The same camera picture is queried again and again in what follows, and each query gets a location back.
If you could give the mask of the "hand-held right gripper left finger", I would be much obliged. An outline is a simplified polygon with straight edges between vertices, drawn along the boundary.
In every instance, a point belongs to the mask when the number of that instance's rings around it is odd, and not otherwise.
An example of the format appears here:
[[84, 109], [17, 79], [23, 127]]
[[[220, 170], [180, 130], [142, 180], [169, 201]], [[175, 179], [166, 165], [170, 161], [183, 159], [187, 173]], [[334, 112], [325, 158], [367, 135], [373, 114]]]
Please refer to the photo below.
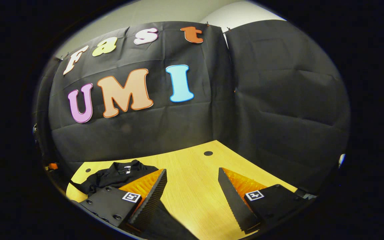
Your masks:
[[141, 232], [151, 222], [166, 184], [166, 169], [157, 170], [120, 188], [106, 186], [79, 202], [79, 208], [114, 227]]

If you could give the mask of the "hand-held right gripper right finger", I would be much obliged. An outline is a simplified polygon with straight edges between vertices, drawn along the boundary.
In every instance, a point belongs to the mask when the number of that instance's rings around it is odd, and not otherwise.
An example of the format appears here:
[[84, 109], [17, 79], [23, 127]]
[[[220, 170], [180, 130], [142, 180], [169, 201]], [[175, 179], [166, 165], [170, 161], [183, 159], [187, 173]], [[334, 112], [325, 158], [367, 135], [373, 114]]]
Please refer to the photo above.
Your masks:
[[223, 167], [218, 169], [218, 182], [245, 233], [273, 229], [312, 203], [280, 184], [267, 187]]

